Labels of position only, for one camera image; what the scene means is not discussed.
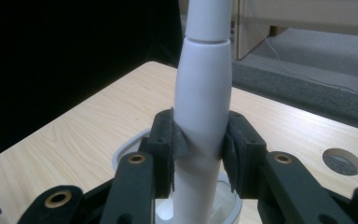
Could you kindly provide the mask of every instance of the white bottle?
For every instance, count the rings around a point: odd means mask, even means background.
[[[208,223],[231,96],[231,0],[190,0],[173,118],[191,156],[175,162],[173,221]]]

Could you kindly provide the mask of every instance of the wooden table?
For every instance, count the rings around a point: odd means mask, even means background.
[[[86,192],[112,178],[115,150],[173,106],[175,75],[146,63],[0,154],[0,224],[16,223],[47,189],[76,185]],[[358,187],[358,175],[339,175],[322,160],[331,147],[358,157],[358,129],[238,89],[231,110],[254,125],[268,150],[297,156],[324,187],[347,197]],[[255,201],[244,201],[241,223],[260,223]]]

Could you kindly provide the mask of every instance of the floor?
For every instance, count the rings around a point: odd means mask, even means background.
[[[289,28],[233,62],[358,94],[356,35]]]

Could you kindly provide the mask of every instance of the cable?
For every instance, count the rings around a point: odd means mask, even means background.
[[[340,85],[336,85],[336,84],[331,84],[331,83],[327,83],[327,82],[323,82],[321,80],[318,80],[316,78],[310,77],[307,74],[303,74],[303,73],[299,73],[296,71],[293,71],[292,69],[289,69],[286,65],[283,64],[280,55],[278,54],[278,52],[275,50],[275,48],[272,47],[272,45],[269,43],[269,40],[267,39],[267,36],[264,34],[264,32],[261,30],[259,24],[258,24],[258,20],[257,20],[257,12],[255,10],[255,0],[251,0],[250,1],[250,5],[251,5],[251,11],[252,11],[252,15],[253,15],[253,19],[255,21],[255,26],[257,27],[257,30],[260,32],[260,34],[263,36],[264,40],[266,41],[268,47],[273,51],[273,53],[275,54],[275,56],[277,57],[280,65],[282,68],[284,68],[286,71],[293,73],[294,75],[297,75],[296,77],[302,79],[302,80],[311,80],[314,81],[316,83],[320,83],[326,86],[330,86],[330,87],[334,87],[337,88],[339,90],[346,90],[346,91],[351,91],[353,93],[357,93],[358,91],[350,88],[350,87],[345,87],[345,86],[340,86]]]

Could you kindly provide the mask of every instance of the table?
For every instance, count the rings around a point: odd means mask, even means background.
[[[16,223],[47,189],[76,185],[87,192],[112,178],[115,150],[173,106],[175,75],[146,63],[1,153],[0,224]],[[254,125],[268,150],[297,156],[324,187],[347,197],[358,187],[358,175],[339,175],[322,160],[332,147],[358,157],[358,129],[234,88],[231,110]],[[244,201],[241,223],[260,223],[255,205]]]

